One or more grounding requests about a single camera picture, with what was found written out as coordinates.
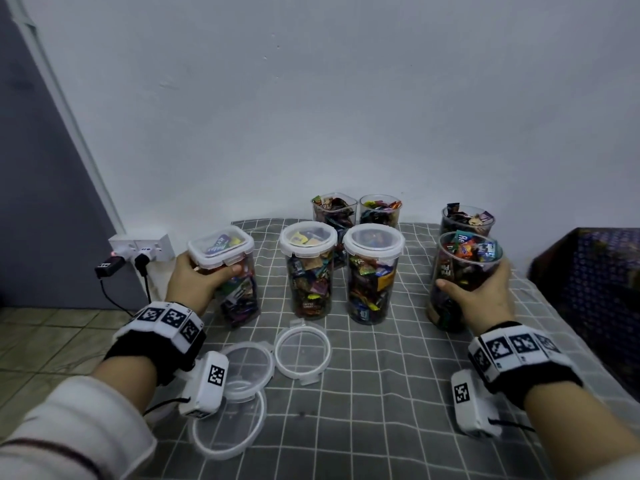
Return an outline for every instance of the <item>white wall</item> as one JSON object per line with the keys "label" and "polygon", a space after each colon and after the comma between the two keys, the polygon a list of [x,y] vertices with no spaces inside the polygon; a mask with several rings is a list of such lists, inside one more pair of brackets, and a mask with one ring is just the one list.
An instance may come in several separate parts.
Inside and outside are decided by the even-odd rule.
{"label": "white wall", "polygon": [[640,0],[24,0],[127,231],[462,201],[521,269],[640,226]]}

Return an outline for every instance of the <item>wristband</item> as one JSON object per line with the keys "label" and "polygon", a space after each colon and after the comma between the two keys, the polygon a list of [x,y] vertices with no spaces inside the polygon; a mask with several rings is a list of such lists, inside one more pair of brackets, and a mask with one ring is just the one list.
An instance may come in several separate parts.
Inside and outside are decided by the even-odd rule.
{"label": "wristband", "polygon": [[468,356],[489,392],[503,392],[520,409],[533,386],[571,381],[582,387],[575,365],[553,340],[517,322],[492,327],[473,339]]}
{"label": "wristband", "polygon": [[144,356],[156,366],[157,384],[167,385],[176,370],[190,371],[206,334],[204,323],[179,303],[154,301],[113,336],[104,359]]}

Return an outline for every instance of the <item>hand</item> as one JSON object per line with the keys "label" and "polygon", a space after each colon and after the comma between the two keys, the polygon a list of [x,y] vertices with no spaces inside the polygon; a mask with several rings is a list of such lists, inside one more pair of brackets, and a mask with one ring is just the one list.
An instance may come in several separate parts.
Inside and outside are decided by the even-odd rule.
{"label": "hand", "polygon": [[498,323],[514,320],[510,275],[511,265],[503,259],[495,273],[477,290],[466,291],[446,280],[436,280],[436,286],[458,302],[468,327],[474,335],[481,335]]}
{"label": "hand", "polygon": [[222,283],[240,274],[242,265],[224,267],[212,274],[200,274],[194,267],[187,252],[176,258],[165,300],[181,303],[201,317],[213,298],[214,291]]}

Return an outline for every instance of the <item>person's left hand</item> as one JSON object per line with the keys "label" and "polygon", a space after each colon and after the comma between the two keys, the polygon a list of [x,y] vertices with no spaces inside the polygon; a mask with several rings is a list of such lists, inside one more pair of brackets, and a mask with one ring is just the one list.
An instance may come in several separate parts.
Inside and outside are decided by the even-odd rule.
{"label": "person's left hand", "polygon": [[195,271],[194,266],[186,251],[176,258],[165,301],[181,303],[201,317],[213,298],[214,291],[222,283],[240,274],[242,265],[224,267],[207,275]]}

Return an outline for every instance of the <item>dark gray door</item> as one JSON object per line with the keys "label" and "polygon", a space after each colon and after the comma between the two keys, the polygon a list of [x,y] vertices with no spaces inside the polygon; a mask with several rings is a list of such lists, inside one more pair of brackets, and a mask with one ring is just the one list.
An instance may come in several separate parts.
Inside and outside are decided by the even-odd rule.
{"label": "dark gray door", "polygon": [[[109,256],[113,226],[44,81],[0,0],[0,306],[113,308],[93,268]],[[145,297],[128,268],[112,298]]]}

